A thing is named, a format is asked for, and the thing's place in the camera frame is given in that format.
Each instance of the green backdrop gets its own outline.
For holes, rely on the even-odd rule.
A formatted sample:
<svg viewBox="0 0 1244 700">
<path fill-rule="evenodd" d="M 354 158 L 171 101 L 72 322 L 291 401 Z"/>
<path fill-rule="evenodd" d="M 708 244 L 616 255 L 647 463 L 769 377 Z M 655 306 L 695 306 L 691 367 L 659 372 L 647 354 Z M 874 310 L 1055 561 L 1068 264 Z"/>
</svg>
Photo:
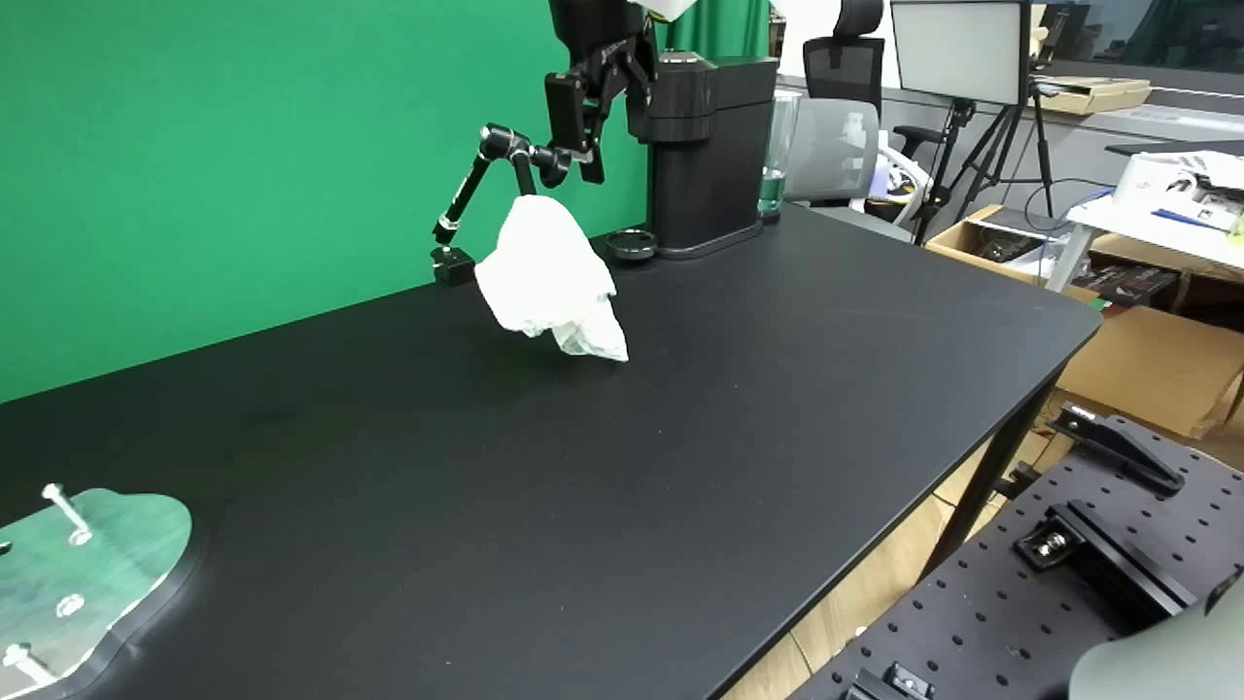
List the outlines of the green backdrop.
<svg viewBox="0 0 1244 700">
<path fill-rule="evenodd" d="M 548 135 L 565 64 L 546 0 L 0 4 L 0 401 L 429 285 L 478 123 Z M 624 108 L 608 166 L 559 185 L 585 231 L 647 207 Z"/>
</svg>

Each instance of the floor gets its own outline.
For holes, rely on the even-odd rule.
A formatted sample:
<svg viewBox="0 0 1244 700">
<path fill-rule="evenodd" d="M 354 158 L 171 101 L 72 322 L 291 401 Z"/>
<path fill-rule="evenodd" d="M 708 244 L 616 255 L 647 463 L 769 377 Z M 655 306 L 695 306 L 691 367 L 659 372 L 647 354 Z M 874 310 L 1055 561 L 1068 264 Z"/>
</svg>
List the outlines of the floor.
<svg viewBox="0 0 1244 700">
<path fill-rule="evenodd" d="M 1244 469 L 1244 407 L 1233 425 L 1198 443 L 1200 452 Z M 1020 449 L 1020 463 L 1055 465 L 1068 443 L 1050 430 L 1030 430 Z M 964 495 L 964 482 L 981 452 L 953 469 L 841 587 L 832 587 L 799 627 L 783 638 L 732 692 L 727 700 L 783 700 L 799 692 L 819 665 L 830 665 L 856 629 L 874 622 L 894 608 L 913 582 L 919 573 L 945 528 L 953 500 Z"/>
</svg>

